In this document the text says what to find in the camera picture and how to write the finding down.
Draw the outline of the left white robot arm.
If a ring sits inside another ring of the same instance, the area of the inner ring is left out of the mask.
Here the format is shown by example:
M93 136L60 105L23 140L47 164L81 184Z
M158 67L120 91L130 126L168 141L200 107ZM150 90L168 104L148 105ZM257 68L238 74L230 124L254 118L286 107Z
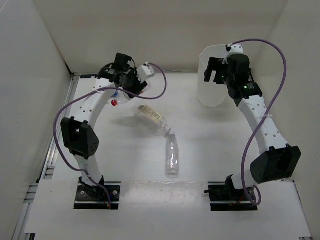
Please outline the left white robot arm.
M117 106L142 94L148 87L147 79L155 74L148 63L140 67L131 63L132 57L117 53L114 62L97 74L93 94L85 98L75 115L64 117L60 123L64 146L81 170L79 182L93 200L100 200L105 194L105 180L95 157L99 147L94 131L98 117L107 104Z

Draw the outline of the red label plastic bottle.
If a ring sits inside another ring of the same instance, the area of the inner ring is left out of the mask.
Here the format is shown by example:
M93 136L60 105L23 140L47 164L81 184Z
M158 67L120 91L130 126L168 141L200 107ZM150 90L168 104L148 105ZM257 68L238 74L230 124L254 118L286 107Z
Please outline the red label plastic bottle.
M142 93L146 92L149 88L150 88L149 83L147 81L144 81L142 83L141 89L134 92L134 94L139 96ZM115 106L127 103L134 98L135 98L135 96L133 96L131 94L117 90L115 92L115 94L112 95L111 98L108 100L107 104L115 107Z

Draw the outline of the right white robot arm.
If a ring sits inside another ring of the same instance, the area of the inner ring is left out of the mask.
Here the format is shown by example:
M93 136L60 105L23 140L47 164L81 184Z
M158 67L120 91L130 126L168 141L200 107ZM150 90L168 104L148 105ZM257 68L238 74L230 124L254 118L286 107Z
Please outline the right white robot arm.
M212 74L215 75L214 83L227 86L229 96L252 130L260 154L249 169L227 178L224 188L226 197L236 200L245 187L291 178L300 160L301 150L285 140L268 114L262 90L250 80L248 56L233 54L226 59L210 57L204 81L209 82Z

